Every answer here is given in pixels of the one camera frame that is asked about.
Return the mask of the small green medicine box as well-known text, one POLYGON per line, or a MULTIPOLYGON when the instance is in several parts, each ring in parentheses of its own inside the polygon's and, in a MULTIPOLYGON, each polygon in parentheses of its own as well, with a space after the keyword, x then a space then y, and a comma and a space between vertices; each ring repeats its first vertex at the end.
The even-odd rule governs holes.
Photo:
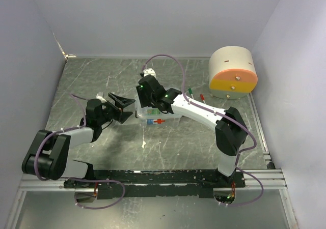
POLYGON ((149 110, 147 110, 147 114, 149 114, 149 115, 158 115, 159 111, 157 109, 149 109, 149 110))

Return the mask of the clear plastic medicine box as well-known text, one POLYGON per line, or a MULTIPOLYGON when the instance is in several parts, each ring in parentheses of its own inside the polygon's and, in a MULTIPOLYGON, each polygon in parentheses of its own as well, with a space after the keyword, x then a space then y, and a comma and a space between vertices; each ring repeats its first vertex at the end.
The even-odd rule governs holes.
POLYGON ((153 125, 177 127, 179 125, 180 119, 182 117, 182 115, 179 115, 179 114, 162 113, 157 108, 141 107, 141 104, 140 104, 140 101, 138 98, 136 98, 134 105, 135 105, 135 117, 140 121, 140 123, 144 127, 149 126, 146 123, 146 121, 148 119, 153 120, 153 125), (147 110, 149 110, 149 109, 157 109, 159 111, 159 114, 155 114, 155 115, 147 114, 147 110))

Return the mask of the blue white medicine bottle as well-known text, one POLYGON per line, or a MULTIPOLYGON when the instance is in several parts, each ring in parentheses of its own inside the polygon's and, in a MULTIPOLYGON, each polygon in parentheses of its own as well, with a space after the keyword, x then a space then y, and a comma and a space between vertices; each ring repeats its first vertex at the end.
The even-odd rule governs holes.
POLYGON ((146 121, 146 123, 147 123, 147 125, 153 125, 153 120, 152 120, 152 119, 148 119, 148 120, 146 121))

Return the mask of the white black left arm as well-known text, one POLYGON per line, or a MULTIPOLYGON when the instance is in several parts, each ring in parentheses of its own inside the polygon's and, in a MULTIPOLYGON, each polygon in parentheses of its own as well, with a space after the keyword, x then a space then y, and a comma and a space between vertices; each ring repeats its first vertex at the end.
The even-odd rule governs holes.
POLYGON ((105 99, 89 99, 82 109, 83 117, 79 125, 54 132, 38 131, 22 162, 22 172, 35 175, 39 180, 57 180, 66 169, 71 147, 95 142, 107 122, 123 124, 132 115, 132 112, 124 109, 134 104, 135 100, 112 93, 108 93, 108 96, 113 103, 105 99))

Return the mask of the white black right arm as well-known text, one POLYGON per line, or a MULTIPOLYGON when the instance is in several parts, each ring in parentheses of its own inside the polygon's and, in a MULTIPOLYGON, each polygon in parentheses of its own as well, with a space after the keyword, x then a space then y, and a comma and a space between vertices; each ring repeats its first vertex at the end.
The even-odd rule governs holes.
POLYGON ((183 95, 178 89, 165 89, 152 68, 141 73, 136 90, 135 115, 146 125, 179 122, 181 117, 187 117, 212 129, 222 153, 217 170, 225 177, 233 176, 239 148, 247 138, 246 125, 236 108, 212 107, 183 95))

